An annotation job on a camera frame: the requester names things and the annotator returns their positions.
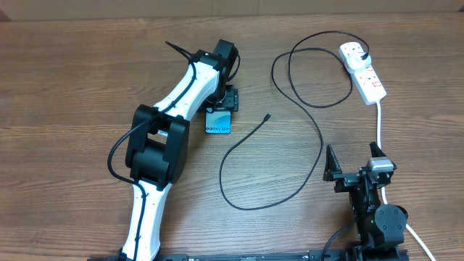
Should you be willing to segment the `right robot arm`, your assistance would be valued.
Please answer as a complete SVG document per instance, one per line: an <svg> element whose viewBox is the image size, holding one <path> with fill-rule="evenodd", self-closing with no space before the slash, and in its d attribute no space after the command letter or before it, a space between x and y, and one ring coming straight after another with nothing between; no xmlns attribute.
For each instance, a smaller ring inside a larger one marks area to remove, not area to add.
<svg viewBox="0 0 464 261"><path fill-rule="evenodd" d="M344 173L331 145L326 147L324 181L335 183L336 193L347 192L354 220L339 229L324 246L321 259L330 260L408 260L407 251L399 249L405 240L408 213L395 204L381 203L378 190L391 183L397 166L370 143L371 158L356 173ZM341 233L357 226L358 240L349 242L337 256L328 247Z"/></svg>

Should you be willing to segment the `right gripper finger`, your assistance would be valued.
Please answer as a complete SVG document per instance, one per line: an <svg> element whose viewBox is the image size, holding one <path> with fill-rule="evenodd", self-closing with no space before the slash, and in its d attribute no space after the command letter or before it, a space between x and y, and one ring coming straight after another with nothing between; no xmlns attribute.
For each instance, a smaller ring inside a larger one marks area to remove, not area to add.
<svg viewBox="0 0 464 261"><path fill-rule="evenodd" d="M380 146L375 141L371 142L369 146L372 157L386 157Z"/></svg>
<svg viewBox="0 0 464 261"><path fill-rule="evenodd" d="M326 147L326 165L323 173L324 181L335 181L340 179L343 172L336 158L332 145Z"/></svg>

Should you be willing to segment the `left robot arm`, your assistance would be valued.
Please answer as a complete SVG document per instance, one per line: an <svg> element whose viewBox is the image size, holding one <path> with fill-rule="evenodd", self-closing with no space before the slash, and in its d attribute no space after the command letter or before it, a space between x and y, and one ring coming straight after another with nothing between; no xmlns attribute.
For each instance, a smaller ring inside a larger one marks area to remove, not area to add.
<svg viewBox="0 0 464 261"><path fill-rule="evenodd" d="M188 61L177 86L153 106L140 105L131 129L125 165L133 186L133 210L128 237L116 260L154 260L160 250L160 227L167 195L180 178L189 149L190 122L206 114L205 130L231 132L231 115L239 109L239 95L229 82L240 65L239 51L220 39L213 51L190 53L174 48Z"/></svg>

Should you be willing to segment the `blue Samsung Galaxy smartphone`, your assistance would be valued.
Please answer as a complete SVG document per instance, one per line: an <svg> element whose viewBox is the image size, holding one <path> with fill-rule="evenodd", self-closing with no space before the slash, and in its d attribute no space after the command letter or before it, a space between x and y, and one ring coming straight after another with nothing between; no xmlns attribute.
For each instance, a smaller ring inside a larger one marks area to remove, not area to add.
<svg viewBox="0 0 464 261"><path fill-rule="evenodd" d="M205 132L208 134L230 134L231 112L214 111L207 108L205 114Z"/></svg>

